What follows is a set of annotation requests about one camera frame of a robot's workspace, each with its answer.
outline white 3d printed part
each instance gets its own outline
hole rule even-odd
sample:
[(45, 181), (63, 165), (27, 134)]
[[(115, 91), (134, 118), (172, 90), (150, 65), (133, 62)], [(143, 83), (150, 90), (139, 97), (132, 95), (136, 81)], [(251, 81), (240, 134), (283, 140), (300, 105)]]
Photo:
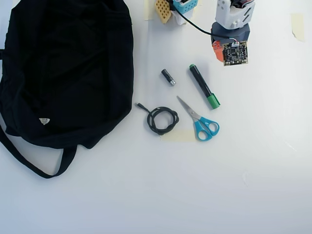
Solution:
[(231, 0), (218, 0), (215, 20), (225, 29), (242, 28), (252, 19), (255, 1), (240, 9), (231, 6)]

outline white robot part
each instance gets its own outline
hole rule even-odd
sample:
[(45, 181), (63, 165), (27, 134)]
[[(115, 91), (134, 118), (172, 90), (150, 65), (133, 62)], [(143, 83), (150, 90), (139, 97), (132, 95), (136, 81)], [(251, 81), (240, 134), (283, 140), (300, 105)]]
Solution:
[[(171, 12), (172, 12), (173, 16), (175, 17), (176, 22), (178, 23), (178, 25), (183, 25), (183, 24), (187, 23), (186, 20), (185, 20), (184, 18), (182, 18), (182, 17), (178, 14), (178, 12), (176, 12), (176, 11), (171, 11)], [(191, 19), (191, 18), (193, 17), (193, 12), (194, 12), (194, 9), (192, 9), (192, 10), (186, 12), (186, 13), (184, 14), (184, 16), (185, 16), (186, 18), (188, 18), (188, 19)]]
[(244, 5), (244, 8), (236, 8), (231, 6), (231, 0), (218, 0), (215, 20), (228, 30), (244, 27), (252, 19), (255, 1), (245, 0)]

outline marker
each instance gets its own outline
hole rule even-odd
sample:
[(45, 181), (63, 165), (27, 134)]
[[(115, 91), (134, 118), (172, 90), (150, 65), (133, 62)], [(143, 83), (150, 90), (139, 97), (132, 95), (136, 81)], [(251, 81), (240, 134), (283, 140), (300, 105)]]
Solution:
[(216, 109), (220, 106), (220, 102), (218, 101), (218, 99), (215, 97), (215, 95), (210, 91), (208, 85), (206, 84), (203, 76), (201, 75), (201, 73), (199, 72), (198, 68), (192, 64), (190, 66), (190, 71), (193, 74), (193, 76), (195, 77), (197, 83), (199, 84), (201, 90), (204, 92), (208, 102), (210, 103), (211, 107), (213, 109)]

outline bag strap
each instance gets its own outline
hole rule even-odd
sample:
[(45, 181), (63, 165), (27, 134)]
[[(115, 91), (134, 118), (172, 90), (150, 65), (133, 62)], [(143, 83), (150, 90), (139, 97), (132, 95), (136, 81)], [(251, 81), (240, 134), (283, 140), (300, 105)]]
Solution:
[(34, 173), (37, 175), (45, 178), (45, 179), (50, 179), (53, 177), (57, 177), (61, 174), (63, 174), (69, 165), (72, 163), (76, 151), (77, 151), (77, 146), (66, 148), (63, 151), (62, 155), (62, 160), (60, 163), (60, 167), (58, 172), (55, 175), (48, 175), (44, 173), (42, 170), (39, 168), (35, 167), (33, 164), (31, 164), (29, 161), (27, 161), (21, 154), (20, 152), (16, 149), (16, 147), (13, 145), (13, 143), (10, 141), (10, 139), (6, 136), (4, 133), (3, 129), (0, 126), (0, 142), (5, 146), (5, 148), (23, 165), (28, 167), (30, 170), (32, 170)]

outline black circuit board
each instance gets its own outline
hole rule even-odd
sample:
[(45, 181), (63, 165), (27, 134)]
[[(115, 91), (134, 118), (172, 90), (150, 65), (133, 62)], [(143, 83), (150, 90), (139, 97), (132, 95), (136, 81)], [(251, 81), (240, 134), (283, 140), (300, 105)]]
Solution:
[(247, 42), (223, 44), (224, 66), (248, 63)]

